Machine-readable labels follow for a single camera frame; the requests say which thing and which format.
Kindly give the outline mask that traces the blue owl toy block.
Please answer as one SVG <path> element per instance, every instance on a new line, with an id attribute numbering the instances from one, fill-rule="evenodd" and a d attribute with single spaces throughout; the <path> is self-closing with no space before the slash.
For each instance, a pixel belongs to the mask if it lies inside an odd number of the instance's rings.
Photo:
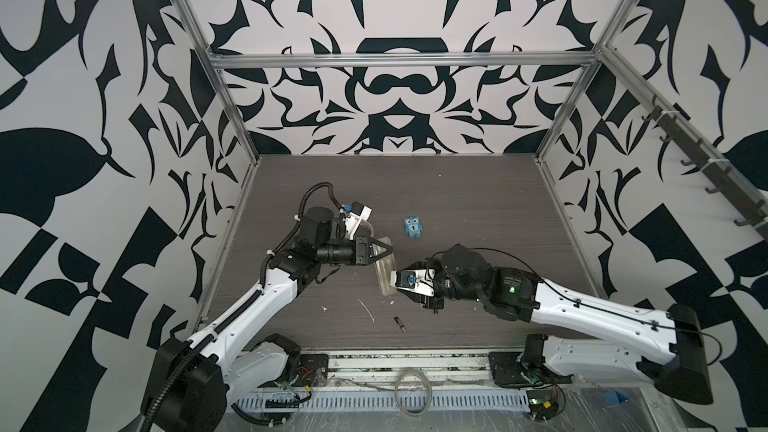
<path id="1" fill-rule="evenodd" d="M 417 216 L 406 217 L 404 219 L 405 233 L 409 238 L 419 238 L 423 233 L 423 226 L 420 218 Z"/>

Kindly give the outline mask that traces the white remote control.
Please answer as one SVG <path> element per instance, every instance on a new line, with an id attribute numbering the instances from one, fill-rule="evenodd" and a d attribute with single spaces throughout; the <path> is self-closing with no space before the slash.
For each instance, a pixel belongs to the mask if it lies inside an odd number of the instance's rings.
<path id="1" fill-rule="evenodd" d="M 376 267 L 376 277 L 380 292 L 384 296 L 392 296 L 397 293 L 396 288 L 392 285 L 393 274 L 397 270 L 394 248 L 393 251 L 393 266 L 392 267 Z"/>

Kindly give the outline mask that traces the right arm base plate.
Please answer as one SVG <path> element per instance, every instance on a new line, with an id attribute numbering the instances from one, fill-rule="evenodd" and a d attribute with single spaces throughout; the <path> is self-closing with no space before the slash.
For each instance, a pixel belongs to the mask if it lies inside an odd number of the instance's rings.
<path id="1" fill-rule="evenodd" d="M 501 388 L 542 388 L 555 384 L 571 384 L 572 377 L 555 373 L 546 367 L 541 356 L 526 352 L 494 351 L 488 354 L 491 378 Z"/>

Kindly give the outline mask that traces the black wall hook rack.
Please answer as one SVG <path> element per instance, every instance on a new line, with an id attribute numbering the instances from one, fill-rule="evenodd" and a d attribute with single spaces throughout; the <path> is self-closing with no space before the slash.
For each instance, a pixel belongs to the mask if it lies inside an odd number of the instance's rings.
<path id="1" fill-rule="evenodd" d="M 651 110 L 643 117 L 644 123 L 653 123 L 662 131 L 663 144 L 674 144 L 684 155 L 681 165 L 702 173 L 710 186 L 705 191 L 721 195 L 740 214 L 733 221 L 740 228 L 753 229 L 767 241 L 767 197 L 736 164 L 699 132 L 684 115 L 669 108 L 653 94 Z"/>

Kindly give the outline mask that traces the roll of clear tape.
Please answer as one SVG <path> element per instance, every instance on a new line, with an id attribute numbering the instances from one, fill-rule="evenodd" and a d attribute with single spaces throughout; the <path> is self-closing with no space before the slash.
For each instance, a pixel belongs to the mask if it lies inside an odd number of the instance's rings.
<path id="1" fill-rule="evenodd" d="M 356 231 L 357 236 L 369 236 L 374 237 L 374 227 L 367 221 L 362 221 Z"/>

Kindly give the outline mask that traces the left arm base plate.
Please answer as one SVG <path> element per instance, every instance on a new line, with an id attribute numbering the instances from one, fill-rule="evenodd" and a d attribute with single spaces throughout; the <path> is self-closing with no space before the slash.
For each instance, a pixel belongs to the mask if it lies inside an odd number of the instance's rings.
<path id="1" fill-rule="evenodd" d="M 283 381 L 291 386 L 313 386 L 327 379 L 330 356 L 325 353 L 309 353 L 290 356 Z"/>

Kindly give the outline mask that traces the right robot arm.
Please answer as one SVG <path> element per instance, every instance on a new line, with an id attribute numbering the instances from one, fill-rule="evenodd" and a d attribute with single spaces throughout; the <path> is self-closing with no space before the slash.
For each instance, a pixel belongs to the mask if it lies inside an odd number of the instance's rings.
<path id="1" fill-rule="evenodd" d="M 637 372 L 665 395 L 695 405 L 714 402 L 705 340 L 696 311 L 635 308 L 582 294 L 541 277 L 528 266 L 493 266 L 481 250 L 456 244 L 426 261 L 427 305 L 479 303 L 506 321 L 550 325 L 622 346 L 638 355 Z"/>

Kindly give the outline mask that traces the small electronics board green LED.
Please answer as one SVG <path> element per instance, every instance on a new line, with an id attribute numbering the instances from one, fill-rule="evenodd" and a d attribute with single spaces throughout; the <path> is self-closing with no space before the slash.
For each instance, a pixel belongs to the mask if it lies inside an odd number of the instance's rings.
<path id="1" fill-rule="evenodd" d="M 528 417 L 534 422 L 552 421 L 565 410 L 566 401 L 561 393 L 528 390 L 526 397 L 529 407 Z"/>

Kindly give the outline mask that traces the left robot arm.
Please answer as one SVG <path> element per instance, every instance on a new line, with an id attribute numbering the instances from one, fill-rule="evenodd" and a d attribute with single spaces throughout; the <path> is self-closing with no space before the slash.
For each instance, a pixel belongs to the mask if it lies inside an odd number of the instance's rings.
<path id="1" fill-rule="evenodd" d="M 273 334 L 245 350 L 255 335 L 309 285 L 324 282 L 328 265 L 366 267 L 393 253 L 372 234 L 359 234 L 372 210 L 360 203 L 309 207 L 309 198 L 329 182 L 302 196 L 293 226 L 266 252 L 256 284 L 232 306 L 189 338 L 170 338 L 157 350 L 141 403 L 140 430 L 213 431 L 225 413 L 259 385 L 290 382 L 301 348 Z"/>

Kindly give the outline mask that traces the blue tape piece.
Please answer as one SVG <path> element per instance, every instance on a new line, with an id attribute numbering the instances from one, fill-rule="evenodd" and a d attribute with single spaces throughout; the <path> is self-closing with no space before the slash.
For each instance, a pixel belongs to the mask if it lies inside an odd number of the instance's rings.
<path id="1" fill-rule="evenodd" d="M 606 408 L 618 406 L 629 401 L 629 398 L 617 390 L 610 390 L 603 394 L 603 402 Z"/>

